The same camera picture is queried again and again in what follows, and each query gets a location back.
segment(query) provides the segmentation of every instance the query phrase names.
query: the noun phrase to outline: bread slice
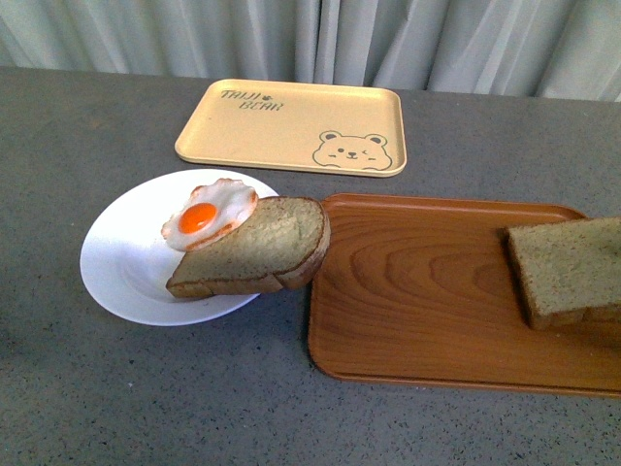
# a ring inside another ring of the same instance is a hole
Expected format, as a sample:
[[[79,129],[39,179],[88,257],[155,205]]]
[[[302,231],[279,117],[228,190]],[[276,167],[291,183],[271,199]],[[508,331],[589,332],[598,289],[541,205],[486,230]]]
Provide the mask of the bread slice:
[[[231,234],[187,252],[166,288],[178,298],[253,294],[298,288],[318,270],[330,222],[307,197],[266,197]]]
[[[621,322],[621,217],[515,226],[507,233],[532,328]]]

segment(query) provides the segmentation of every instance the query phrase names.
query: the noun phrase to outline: table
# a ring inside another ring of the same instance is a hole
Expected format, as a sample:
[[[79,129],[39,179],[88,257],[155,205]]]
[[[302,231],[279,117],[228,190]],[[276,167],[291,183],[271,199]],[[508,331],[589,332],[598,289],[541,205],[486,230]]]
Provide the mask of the table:
[[[206,168],[174,143],[209,84],[0,68],[0,463],[621,464],[618,400],[327,377],[306,288],[181,327],[98,306],[79,266],[90,225],[139,183]],[[317,199],[621,213],[618,103],[398,93],[409,162],[394,178],[234,170]]]

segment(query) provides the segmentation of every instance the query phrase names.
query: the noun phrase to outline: gray curtain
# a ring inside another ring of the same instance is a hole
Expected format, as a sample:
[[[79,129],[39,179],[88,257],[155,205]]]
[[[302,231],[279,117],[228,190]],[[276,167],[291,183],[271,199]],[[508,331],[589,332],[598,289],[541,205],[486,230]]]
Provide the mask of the gray curtain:
[[[621,0],[0,0],[0,65],[621,101]]]

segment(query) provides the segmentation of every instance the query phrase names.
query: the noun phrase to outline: bear face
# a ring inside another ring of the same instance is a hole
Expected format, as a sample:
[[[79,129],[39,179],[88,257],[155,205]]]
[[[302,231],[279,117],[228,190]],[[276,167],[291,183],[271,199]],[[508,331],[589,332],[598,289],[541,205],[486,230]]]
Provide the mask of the bear face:
[[[322,143],[312,159],[323,167],[355,170],[386,170],[392,158],[386,153],[386,138],[379,134],[365,137],[343,136],[338,131],[324,131]]]

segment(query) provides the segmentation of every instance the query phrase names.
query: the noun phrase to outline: beige tray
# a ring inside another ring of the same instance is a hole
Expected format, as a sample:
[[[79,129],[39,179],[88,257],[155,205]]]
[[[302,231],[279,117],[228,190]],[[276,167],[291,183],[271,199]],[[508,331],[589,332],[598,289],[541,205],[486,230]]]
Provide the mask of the beige tray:
[[[399,96],[386,89],[222,80],[175,150],[186,161],[364,177],[406,166]]]

